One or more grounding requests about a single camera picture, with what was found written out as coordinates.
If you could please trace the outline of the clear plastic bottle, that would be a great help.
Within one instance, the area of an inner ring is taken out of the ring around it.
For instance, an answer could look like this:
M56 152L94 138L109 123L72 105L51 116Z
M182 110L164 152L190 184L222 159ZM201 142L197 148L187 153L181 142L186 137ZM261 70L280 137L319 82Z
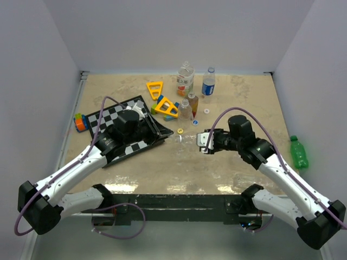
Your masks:
M185 147L192 147L192 148L197 147L197 133L187 132L187 133L183 133L179 135L183 137L183 141L182 143L178 143L178 144L181 144Z

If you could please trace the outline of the clear empty bottle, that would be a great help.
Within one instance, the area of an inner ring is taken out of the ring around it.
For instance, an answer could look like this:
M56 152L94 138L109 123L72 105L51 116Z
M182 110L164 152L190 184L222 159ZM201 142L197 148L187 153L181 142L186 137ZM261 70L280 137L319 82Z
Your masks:
M183 99L178 106L178 119L189 121L192 119L192 107L188 99Z

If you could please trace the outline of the amber tea bottle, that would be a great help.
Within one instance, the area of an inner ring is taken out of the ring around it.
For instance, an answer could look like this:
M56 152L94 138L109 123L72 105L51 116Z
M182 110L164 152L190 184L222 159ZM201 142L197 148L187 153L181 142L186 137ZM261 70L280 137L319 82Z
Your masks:
M194 92L190 92L188 94L188 101L192 108L192 117L195 118L198 110L198 96Z

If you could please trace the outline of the blue label water bottle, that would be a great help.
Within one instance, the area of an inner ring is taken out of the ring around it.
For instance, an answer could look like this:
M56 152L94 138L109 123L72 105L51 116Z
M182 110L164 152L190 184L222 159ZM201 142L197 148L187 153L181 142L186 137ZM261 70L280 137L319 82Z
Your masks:
M215 88L215 68L209 67L203 75L202 94L210 96L213 94Z

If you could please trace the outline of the fruit tea bottle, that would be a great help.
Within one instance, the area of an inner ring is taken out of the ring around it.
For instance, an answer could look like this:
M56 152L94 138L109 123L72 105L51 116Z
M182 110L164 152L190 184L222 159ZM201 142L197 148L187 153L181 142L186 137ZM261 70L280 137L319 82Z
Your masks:
M195 69L190 62L183 62L178 70L176 78L178 95L185 97L192 91L194 85L194 75Z

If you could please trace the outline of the green soda bottle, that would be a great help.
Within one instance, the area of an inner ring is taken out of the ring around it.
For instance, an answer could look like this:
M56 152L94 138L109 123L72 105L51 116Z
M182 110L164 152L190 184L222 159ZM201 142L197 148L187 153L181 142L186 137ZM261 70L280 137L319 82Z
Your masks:
M306 151L303 144L296 135L290 136L290 154L296 169L306 169L309 167Z

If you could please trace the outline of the light blue toy block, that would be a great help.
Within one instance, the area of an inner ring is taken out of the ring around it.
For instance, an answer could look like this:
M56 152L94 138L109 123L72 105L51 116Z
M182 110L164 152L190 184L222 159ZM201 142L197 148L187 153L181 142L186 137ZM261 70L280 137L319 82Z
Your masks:
M170 116L170 115L165 115L164 116L164 121L168 122L168 121L173 121L175 120L176 118L173 117L173 116Z

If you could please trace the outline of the green toy block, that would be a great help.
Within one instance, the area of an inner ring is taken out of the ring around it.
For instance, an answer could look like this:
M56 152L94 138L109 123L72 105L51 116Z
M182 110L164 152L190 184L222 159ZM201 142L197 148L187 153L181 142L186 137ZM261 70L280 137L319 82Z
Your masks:
M151 114L152 115L156 115L157 114L156 107L157 107L156 103L151 106Z

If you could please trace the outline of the dark blue block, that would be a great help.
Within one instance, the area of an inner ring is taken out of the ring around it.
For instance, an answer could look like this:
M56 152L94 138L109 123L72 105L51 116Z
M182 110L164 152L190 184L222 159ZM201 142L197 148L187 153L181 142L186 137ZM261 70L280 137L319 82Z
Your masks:
M163 95L160 95L159 97L158 97L158 100L157 100L157 103L160 103L161 102L161 100L163 99Z

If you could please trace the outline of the black white chessboard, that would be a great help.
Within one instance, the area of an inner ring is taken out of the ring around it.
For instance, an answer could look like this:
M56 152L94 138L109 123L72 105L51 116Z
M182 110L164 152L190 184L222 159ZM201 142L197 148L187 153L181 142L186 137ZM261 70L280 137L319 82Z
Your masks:
M98 125L100 112L85 116L91 137L98 135L96 147L106 156L109 167L127 158L154 148L141 140L142 120L133 110L126 110L129 101L142 101L146 114L151 114L141 95L104 108L100 125Z

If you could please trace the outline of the colourful toy block car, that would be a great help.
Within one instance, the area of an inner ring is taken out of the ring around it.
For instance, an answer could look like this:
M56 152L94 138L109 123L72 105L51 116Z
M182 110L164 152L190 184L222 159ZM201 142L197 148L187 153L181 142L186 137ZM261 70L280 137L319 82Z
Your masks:
M74 116L74 124L75 124L75 129L78 133L82 133L86 130L88 130L88 125L86 122L86 118L83 114L77 113Z

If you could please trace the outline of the yellow triangle frame near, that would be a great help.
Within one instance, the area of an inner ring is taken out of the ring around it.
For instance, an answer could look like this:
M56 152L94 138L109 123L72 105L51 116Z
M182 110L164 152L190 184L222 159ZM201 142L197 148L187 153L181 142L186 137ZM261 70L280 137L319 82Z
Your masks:
M178 118L178 108L168 98L163 97L156 105L155 111L164 115Z

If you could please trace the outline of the yellow triangle frame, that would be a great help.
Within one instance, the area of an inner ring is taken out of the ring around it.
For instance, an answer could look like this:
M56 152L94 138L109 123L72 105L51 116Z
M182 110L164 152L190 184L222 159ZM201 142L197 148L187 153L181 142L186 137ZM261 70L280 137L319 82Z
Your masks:
M178 108L168 98L163 97L156 105L155 111L164 115L178 118Z
M155 101L158 100L159 96L162 93L163 82L162 81L148 82L146 86L151 95L151 98Z

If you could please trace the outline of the yellow triangle frame far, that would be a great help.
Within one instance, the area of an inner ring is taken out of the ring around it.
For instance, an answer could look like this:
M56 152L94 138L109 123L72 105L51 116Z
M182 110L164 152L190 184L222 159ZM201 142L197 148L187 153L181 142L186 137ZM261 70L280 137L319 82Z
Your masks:
M159 96L162 93L163 82L162 81L148 82L146 86L151 95L151 98L155 101L158 100Z

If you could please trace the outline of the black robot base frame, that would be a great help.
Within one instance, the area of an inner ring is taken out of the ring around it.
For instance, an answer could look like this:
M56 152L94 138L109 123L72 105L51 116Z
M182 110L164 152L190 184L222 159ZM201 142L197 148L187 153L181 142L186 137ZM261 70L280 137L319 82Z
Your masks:
M142 214L131 203L139 206L148 222L222 222L238 225L251 217L257 224L266 211L251 206L241 195L200 195L200 194L114 194L102 208L120 204L114 210L103 212L115 217L116 225L129 225L132 221L143 220Z

